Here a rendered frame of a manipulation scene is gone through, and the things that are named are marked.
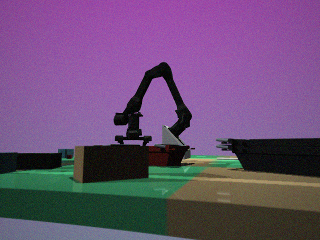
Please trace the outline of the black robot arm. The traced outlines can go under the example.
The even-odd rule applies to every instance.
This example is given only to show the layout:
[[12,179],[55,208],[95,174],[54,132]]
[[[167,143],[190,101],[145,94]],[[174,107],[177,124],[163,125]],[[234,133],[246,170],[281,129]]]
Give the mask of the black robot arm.
[[[139,125],[139,119],[140,117],[143,117],[141,112],[139,112],[142,106],[143,97],[152,79],[159,77],[163,77],[166,81],[177,106],[177,110],[175,110],[175,112],[177,114],[177,118],[179,119],[172,127],[168,127],[168,129],[176,138],[178,138],[186,128],[190,127],[192,114],[184,104],[177,86],[173,80],[172,70],[166,62],[162,62],[145,72],[145,75],[135,95],[127,103],[126,109],[123,111],[123,113],[115,113],[113,121],[116,126],[126,126],[127,124]],[[133,128],[133,130],[130,130],[129,128],[127,128],[126,138],[130,140],[138,139],[139,136],[142,136],[142,129]]]

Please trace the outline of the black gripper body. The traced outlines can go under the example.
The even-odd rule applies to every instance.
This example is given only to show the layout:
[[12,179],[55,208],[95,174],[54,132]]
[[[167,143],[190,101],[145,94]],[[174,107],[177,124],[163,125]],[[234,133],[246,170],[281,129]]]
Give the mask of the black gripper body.
[[[136,130],[138,130],[139,125],[134,125],[134,124],[128,125],[129,130],[134,130],[134,128],[136,128]],[[123,140],[143,140],[143,142],[149,142],[149,141],[152,141],[152,137],[150,135],[144,135],[144,137],[138,136],[138,138],[129,139],[127,137],[124,137],[123,135],[116,135],[115,136],[115,141],[123,142]]]

